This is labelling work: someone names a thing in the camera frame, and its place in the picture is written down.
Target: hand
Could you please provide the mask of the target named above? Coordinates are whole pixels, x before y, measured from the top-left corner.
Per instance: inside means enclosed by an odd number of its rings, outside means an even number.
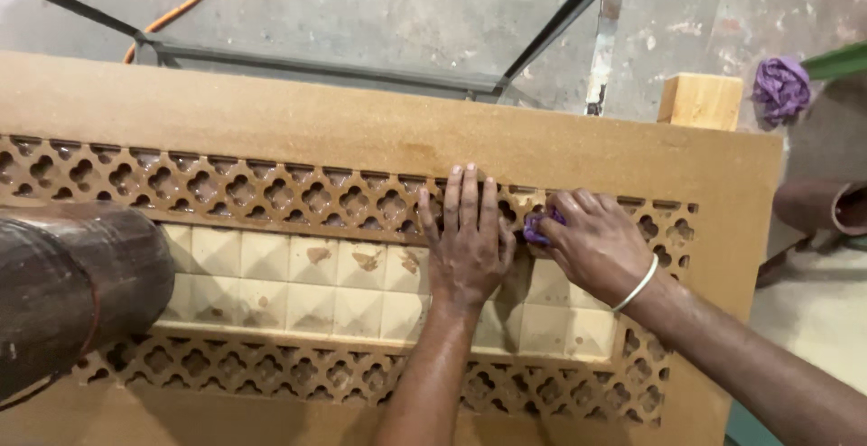
[[[503,281],[515,254],[515,235],[499,218],[497,183],[485,180],[479,210],[476,167],[460,165],[448,176],[443,208],[443,232],[431,214],[428,190],[419,190],[419,217],[430,247],[433,306],[459,312],[479,312]]]
[[[550,218],[539,222],[550,240],[547,251],[566,277],[609,306],[623,302],[653,261],[632,219],[610,195],[583,188],[552,194],[547,205],[566,219],[566,226]]]

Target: purple cloth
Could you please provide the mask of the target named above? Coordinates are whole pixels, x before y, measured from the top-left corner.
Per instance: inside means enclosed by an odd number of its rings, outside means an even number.
[[[550,214],[530,213],[524,218],[524,238],[530,243],[548,246],[550,241],[538,231],[539,221],[545,218],[556,220],[562,225],[566,225],[566,218],[556,209],[551,208]]]
[[[764,104],[764,119],[774,126],[810,103],[810,76],[788,56],[762,60],[756,70],[753,101]]]

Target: white bangle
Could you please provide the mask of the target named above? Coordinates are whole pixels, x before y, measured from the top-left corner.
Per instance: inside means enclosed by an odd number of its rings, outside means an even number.
[[[636,295],[638,295],[639,292],[642,291],[642,289],[644,288],[644,286],[648,284],[648,282],[650,281],[650,278],[653,277],[653,274],[656,272],[656,266],[657,266],[658,264],[659,264],[659,257],[656,256],[656,253],[654,253],[654,255],[653,255],[653,263],[650,264],[650,270],[648,271],[648,274],[647,274],[647,275],[644,275],[644,280],[642,280],[642,283],[638,284],[638,286],[635,287],[635,290],[632,291],[632,293],[631,293],[630,295],[626,296],[626,298],[623,299],[623,302],[621,302],[619,306],[617,306],[617,307],[611,309],[612,312],[620,312],[620,310],[623,309],[623,307],[626,307],[626,305],[627,305],[627,304],[628,304],[628,303],[629,303],[629,302],[630,302],[630,301],[631,301],[631,300],[632,300]]]

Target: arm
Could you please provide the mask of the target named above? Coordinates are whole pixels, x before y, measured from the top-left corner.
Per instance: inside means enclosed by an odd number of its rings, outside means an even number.
[[[544,219],[551,257],[606,304],[623,301],[652,254],[616,201],[586,190],[549,198],[566,219]],[[867,444],[867,397],[762,338],[664,271],[623,308],[741,401],[785,444]]]
[[[374,444],[452,443],[472,333],[515,250],[514,235],[503,221],[498,223],[497,183],[485,180],[481,211],[478,192],[475,166],[468,165],[466,173],[461,167],[452,170],[439,234],[428,191],[420,190],[419,217],[430,247],[433,300]]]

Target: orange cable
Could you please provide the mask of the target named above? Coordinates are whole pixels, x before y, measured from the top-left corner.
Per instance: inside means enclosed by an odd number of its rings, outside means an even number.
[[[152,33],[155,31],[162,30],[164,26],[172,21],[176,20],[179,16],[183,15],[190,8],[195,6],[201,0],[186,0],[182,5],[168,11],[168,13],[164,14],[162,18],[150,23],[147,28],[145,28],[146,33]],[[123,63],[124,64],[132,64],[133,58],[135,57],[135,43],[129,47],[129,50],[126,51],[126,55],[124,55]]]

